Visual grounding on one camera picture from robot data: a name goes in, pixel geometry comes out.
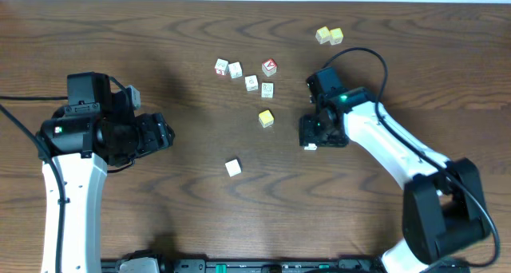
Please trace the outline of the yellow letter block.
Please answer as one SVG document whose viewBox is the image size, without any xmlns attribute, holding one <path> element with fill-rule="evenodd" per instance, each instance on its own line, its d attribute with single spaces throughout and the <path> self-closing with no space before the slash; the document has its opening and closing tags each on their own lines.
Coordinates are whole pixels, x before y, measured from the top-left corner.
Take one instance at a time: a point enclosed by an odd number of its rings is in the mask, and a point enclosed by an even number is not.
<svg viewBox="0 0 511 273">
<path fill-rule="evenodd" d="M 274 124 L 275 118 L 269 109 L 259 113 L 259 122 L 263 128 L 267 128 Z"/>
</svg>

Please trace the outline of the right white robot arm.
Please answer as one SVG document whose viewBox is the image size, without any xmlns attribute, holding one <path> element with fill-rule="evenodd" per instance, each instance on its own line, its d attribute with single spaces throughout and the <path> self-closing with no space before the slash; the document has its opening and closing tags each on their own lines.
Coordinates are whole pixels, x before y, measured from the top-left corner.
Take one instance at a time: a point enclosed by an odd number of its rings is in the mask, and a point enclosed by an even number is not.
<svg viewBox="0 0 511 273">
<path fill-rule="evenodd" d="M 299 121 L 302 147 L 344 147 L 353 141 L 367 150 L 403 190 L 403 238 L 371 262 L 370 270 L 473 269 L 472 263 L 451 255 L 495 231 L 476 165 L 466 158 L 451 160 L 423 144 L 365 88 L 329 85 L 313 89 L 311 101 L 315 113 Z"/>
</svg>

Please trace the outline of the white block number four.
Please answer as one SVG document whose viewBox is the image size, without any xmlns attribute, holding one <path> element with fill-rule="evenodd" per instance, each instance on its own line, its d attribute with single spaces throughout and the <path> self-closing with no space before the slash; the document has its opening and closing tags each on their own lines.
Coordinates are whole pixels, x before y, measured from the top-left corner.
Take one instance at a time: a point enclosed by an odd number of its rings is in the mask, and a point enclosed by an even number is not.
<svg viewBox="0 0 511 273">
<path fill-rule="evenodd" d="M 236 176 L 242 172 L 240 162 L 237 158 L 228 161 L 225 167 L 230 177 Z"/>
</svg>

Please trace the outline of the white block number eight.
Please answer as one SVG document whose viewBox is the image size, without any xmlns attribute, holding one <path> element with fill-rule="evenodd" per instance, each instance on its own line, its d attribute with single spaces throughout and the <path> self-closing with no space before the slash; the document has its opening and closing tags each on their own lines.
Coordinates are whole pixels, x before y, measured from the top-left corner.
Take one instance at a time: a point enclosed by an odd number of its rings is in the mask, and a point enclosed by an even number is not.
<svg viewBox="0 0 511 273">
<path fill-rule="evenodd" d="M 317 145 L 309 143 L 308 145 L 304 146 L 303 149 L 307 151 L 315 151 L 317 149 Z"/>
</svg>

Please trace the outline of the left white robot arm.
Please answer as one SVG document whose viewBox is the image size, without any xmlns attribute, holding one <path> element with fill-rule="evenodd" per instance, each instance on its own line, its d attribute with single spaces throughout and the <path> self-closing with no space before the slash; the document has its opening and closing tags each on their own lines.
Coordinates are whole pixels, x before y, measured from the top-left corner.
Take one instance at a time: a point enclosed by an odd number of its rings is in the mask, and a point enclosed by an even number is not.
<svg viewBox="0 0 511 273">
<path fill-rule="evenodd" d="M 62 106 L 37 138 L 50 153 L 46 186 L 43 272 L 101 271 L 101 198 L 107 175 L 172 145 L 161 113 L 113 114 Z"/>
</svg>

